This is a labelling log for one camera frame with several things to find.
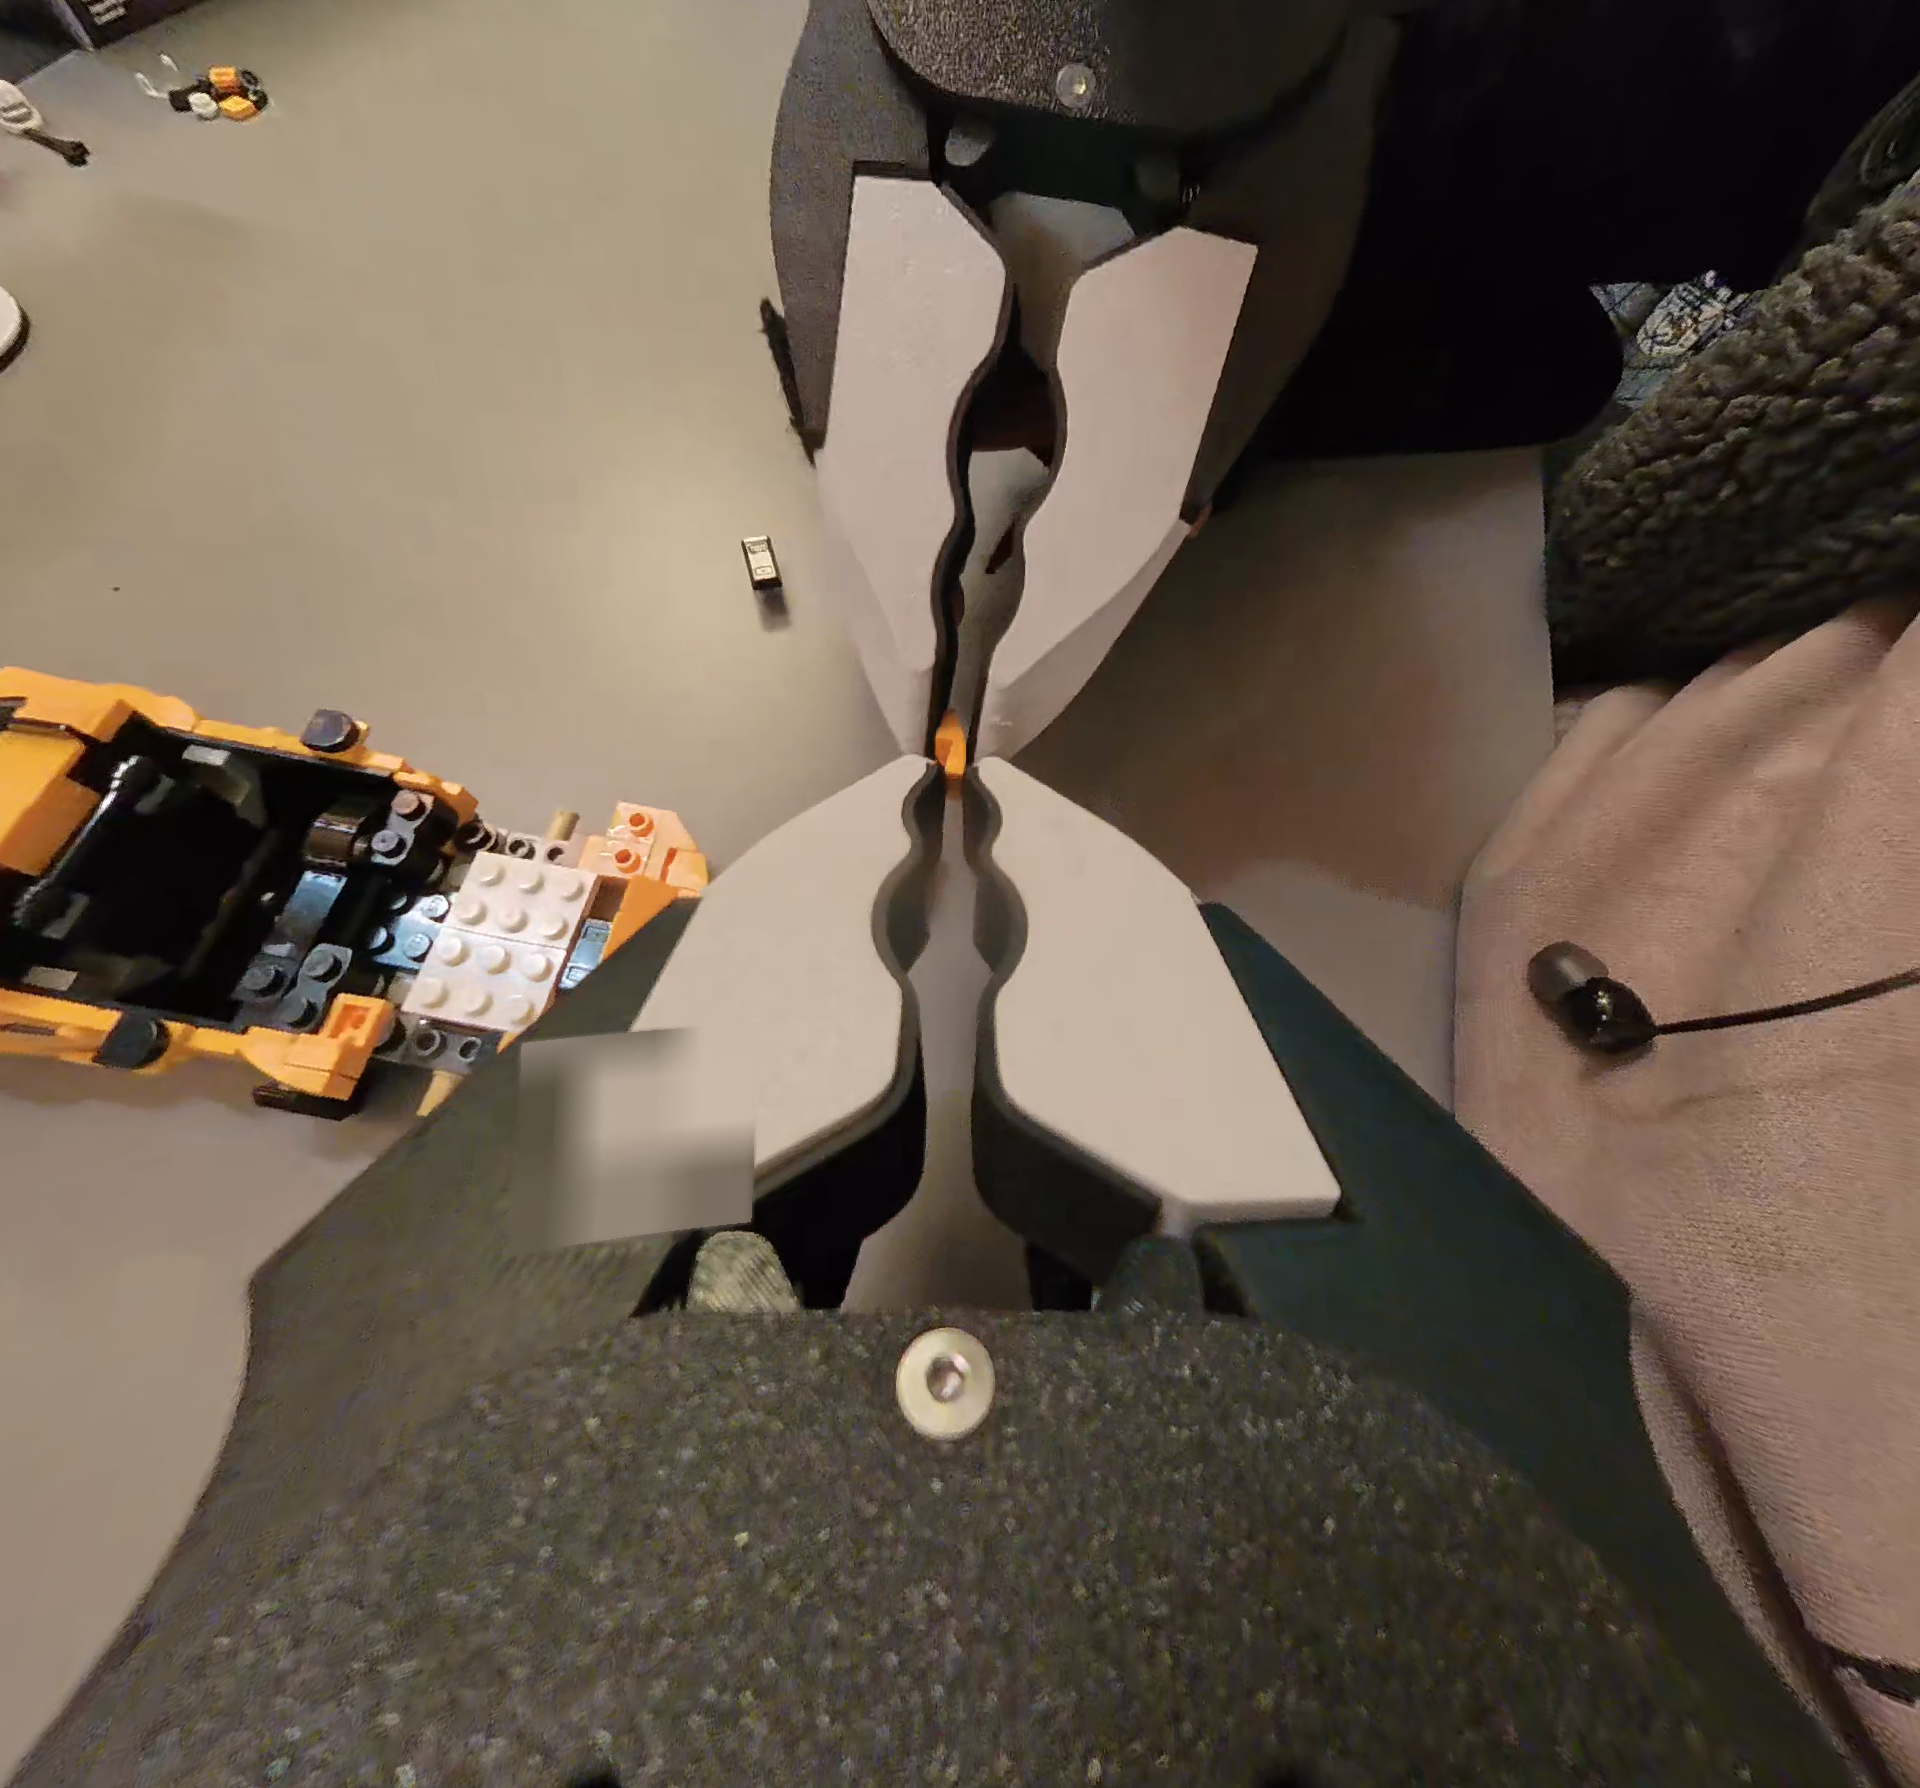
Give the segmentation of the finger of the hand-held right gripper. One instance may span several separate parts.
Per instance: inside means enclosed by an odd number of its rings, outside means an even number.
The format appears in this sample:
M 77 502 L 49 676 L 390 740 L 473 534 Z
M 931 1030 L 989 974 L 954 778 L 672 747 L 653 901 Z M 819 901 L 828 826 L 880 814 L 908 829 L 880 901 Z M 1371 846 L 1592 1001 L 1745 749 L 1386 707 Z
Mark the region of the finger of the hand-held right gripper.
M 825 562 L 898 752 L 924 756 L 950 660 L 944 576 L 963 528 L 957 444 L 1011 321 L 991 232 L 941 187 L 859 176 L 825 438 Z
M 1186 498 L 1259 250 L 1173 226 L 1086 266 L 1053 345 L 1059 459 L 1020 527 L 1020 598 L 980 695 L 976 759 L 1033 743 L 1186 540 Z

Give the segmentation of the black wired earphone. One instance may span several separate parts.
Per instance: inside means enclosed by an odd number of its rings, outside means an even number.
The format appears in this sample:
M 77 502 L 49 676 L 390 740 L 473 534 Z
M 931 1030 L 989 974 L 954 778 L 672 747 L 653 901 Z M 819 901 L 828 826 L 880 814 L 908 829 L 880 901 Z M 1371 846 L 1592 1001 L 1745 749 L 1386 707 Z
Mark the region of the black wired earphone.
M 1565 942 L 1547 943 L 1527 959 L 1524 985 L 1536 1009 L 1547 1014 L 1571 1046 L 1597 1058 L 1630 1058 L 1668 1036 L 1730 1033 L 1872 1004 L 1914 990 L 1917 969 L 1907 966 L 1880 981 L 1827 990 L 1790 1004 L 1740 1009 L 1733 1014 L 1668 1023 L 1656 1020 L 1645 1000 L 1608 975 L 1592 953 Z

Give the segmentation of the dark patterned cloth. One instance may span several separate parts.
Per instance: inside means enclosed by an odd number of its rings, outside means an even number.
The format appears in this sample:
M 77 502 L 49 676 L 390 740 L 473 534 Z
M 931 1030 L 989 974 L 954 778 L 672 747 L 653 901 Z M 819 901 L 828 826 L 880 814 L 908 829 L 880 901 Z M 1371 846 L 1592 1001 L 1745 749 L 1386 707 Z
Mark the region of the dark patterned cloth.
M 1620 342 L 1611 408 L 1633 412 L 1688 361 L 1724 338 L 1759 299 L 1714 270 L 1688 281 L 1605 281 L 1592 296 Z

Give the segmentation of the beige hoodie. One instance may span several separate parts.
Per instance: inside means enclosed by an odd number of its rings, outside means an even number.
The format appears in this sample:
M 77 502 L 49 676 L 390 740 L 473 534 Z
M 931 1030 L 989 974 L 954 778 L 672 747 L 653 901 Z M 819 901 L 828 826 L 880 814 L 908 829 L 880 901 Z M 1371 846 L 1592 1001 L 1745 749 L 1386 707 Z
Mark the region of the beige hoodie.
M 1914 969 L 1917 598 L 1585 701 L 1460 891 L 1453 1046 L 1460 1123 L 1626 1284 L 1720 1588 L 1914 1785 L 1917 993 L 1597 1061 L 1527 993 L 1556 942 L 1658 1023 Z

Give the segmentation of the person's right hand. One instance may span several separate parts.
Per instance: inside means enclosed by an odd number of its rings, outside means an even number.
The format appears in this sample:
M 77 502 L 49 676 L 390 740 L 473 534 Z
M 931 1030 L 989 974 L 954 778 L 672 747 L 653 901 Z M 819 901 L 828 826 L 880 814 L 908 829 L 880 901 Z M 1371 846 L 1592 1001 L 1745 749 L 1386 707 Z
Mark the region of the person's right hand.
M 1027 454 L 1050 464 L 1059 444 L 1059 412 L 1050 371 L 1009 342 L 972 395 L 963 421 L 972 454 Z

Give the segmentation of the orange lego car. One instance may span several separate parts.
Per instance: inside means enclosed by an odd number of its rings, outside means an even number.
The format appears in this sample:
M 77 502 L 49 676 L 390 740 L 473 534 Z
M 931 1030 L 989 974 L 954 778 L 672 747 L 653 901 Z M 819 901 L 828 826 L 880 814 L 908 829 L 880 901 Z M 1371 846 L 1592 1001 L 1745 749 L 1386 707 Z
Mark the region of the orange lego car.
M 511 834 L 348 713 L 293 734 L 2 672 L 4 1058 L 228 1062 L 255 1106 L 321 1120 L 396 1067 L 429 1113 L 703 890 L 670 810 Z

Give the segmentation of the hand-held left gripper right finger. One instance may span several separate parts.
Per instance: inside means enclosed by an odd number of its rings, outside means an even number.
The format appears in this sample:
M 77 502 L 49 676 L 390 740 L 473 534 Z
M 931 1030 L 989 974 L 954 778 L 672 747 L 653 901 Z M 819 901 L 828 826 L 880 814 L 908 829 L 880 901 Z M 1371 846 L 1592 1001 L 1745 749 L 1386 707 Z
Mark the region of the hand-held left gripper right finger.
M 1027 1244 L 1317 1223 L 1336 1177 L 1192 891 L 1002 759 L 963 784 L 972 1177 Z

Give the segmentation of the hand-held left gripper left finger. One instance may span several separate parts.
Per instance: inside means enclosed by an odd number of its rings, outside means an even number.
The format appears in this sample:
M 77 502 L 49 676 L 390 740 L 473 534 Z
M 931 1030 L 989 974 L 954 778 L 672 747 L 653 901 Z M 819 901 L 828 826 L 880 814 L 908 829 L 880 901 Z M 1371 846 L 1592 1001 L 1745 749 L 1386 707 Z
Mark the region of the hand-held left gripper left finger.
M 750 1123 L 753 1177 L 801 1177 L 875 1128 L 920 1048 L 889 903 L 924 856 L 931 765 L 902 756 L 721 871 L 637 1010 L 696 1100 Z

